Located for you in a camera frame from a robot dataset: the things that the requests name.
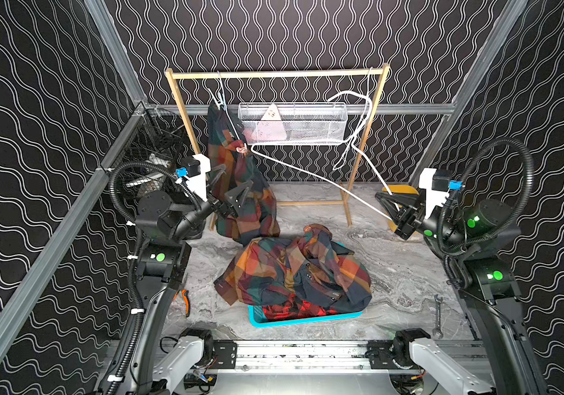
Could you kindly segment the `multicolour plaid shirt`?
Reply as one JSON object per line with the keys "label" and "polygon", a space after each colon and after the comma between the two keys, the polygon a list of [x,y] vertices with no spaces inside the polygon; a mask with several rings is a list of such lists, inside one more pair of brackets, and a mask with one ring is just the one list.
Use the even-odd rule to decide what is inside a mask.
{"label": "multicolour plaid shirt", "polygon": [[[242,138],[241,141],[246,144],[242,122],[237,115],[231,112],[230,114]],[[217,198],[224,198],[224,194],[229,189],[249,180],[253,181],[243,215],[218,217],[215,222],[217,233],[242,245],[247,245],[251,240],[260,237],[278,237],[280,226],[277,222],[275,194],[258,169],[254,156],[250,152],[247,156],[235,152],[234,143],[237,140],[232,135],[226,115],[219,112],[216,105],[210,105],[208,108],[207,132],[209,138],[206,155],[210,159],[211,166],[226,166],[226,174],[221,176],[213,189],[213,194]]]}
{"label": "multicolour plaid shirt", "polygon": [[306,301],[338,314],[364,310],[372,300],[372,280],[354,251],[332,240],[319,224],[293,239],[251,240],[214,281],[230,305],[282,305]]}

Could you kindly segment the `pink clothespin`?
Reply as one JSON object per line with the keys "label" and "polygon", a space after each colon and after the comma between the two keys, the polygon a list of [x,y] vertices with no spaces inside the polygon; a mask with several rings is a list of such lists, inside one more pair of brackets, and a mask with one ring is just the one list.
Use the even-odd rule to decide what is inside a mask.
{"label": "pink clothespin", "polygon": [[239,153],[242,156],[247,156],[249,153],[248,146],[243,141],[236,141],[234,143],[235,152]]}

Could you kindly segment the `white wire hanger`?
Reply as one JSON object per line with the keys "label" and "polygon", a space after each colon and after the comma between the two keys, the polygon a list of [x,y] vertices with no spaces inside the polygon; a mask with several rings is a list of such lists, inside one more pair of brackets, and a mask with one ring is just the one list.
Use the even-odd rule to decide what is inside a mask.
{"label": "white wire hanger", "polygon": [[344,151],[341,154],[341,157],[333,165],[334,171],[338,171],[344,166],[344,163],[347,161],[347,157],[349,152],[351,151],[352,146],[354,146],[354,144],[358,140],[358,136],[359,133],[361,132],[361,129],[366,125],[369,119],[370,110],[372,109],[372,105],[373,105],[373,100],[369,97],[369,81],[370,81],[370,74],[373,70],[374,70],[373,67],[367,70],[367,74],[365,77],[366,92],[364,94],[347,90],[347,91],[338,92],[337,94],[327,99],[328,102],[332,102],[335,99],[338,99],[344,95],[352,95],[354,97],[357,97],[365,101],[357,126],[355,127],[354,131],[352,131],[352,133],[342,141],[342,144],[344,145]]}

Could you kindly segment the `green clothespin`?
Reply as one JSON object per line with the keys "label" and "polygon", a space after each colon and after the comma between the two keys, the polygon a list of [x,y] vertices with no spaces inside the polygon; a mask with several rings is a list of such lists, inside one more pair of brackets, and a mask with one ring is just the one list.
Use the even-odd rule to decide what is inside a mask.
{"label": "green clothespin", "polygon": [[216,92],[215,94],[212,95],[212,100],[219,111],[228,110],[227,100],[224,93]]}

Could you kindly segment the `red black plaid shirt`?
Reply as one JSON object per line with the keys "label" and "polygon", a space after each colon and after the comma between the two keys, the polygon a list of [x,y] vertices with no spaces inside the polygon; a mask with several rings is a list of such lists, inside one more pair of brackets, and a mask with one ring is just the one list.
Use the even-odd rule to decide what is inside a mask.
{"label": "red black plaid shirt", "polygon": [[324,308],[306,301],[287,301],[282,305],[262,306],[262,311],[269,321],[312,319],[338,314],[333,309]]}

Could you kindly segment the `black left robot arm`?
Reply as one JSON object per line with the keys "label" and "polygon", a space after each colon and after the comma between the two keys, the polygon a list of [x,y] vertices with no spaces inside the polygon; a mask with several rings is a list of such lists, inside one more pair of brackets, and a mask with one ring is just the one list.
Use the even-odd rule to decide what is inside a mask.
{"label": "black left robot arm", "polygon": [[126,161],[111,171],[107,190],[135,227],[136,241],[127,258],[129,316],[95,393],[173,394],[188,375],[211,383],[205,373],[215,362],[209,330],[187,329],[162,359],[156,353],[173,299],[184,291],[189,238],[214,214],[235,217],[245,211],[252,181],[223,197],[212,193],[224,171],[224,166],[209,167],[205,156],[190,157],[180,168]]}

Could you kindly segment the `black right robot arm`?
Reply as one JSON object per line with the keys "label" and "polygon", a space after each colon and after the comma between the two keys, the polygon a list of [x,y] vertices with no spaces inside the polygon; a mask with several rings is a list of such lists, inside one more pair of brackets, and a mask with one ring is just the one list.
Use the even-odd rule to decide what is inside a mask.
{"label": "black right robot arm", "polygon": [[[461,195],[479,161],[498,146],[515,151],[522,163],[521,188],[513,205],[486,199],[464,207]],[[387,349],[370,346],[374,369],[395,365],[416,369],[415,382],[430,377],[450,394],[545,394],[534,349],[525,329],[521,290],[501,249],[521,233],[518,218],[534,186],[535,166],[529,149],[513,138],[486,144],[459,179],[448,171],[427,168],[417,187],[385,187],[376,194],[394,233],[407,240],[423,236],[441,260],[448,285],[483,343],[492,375],[481,379],[438,346],[440,327],[433,332],[406,329],[395,334]]]}

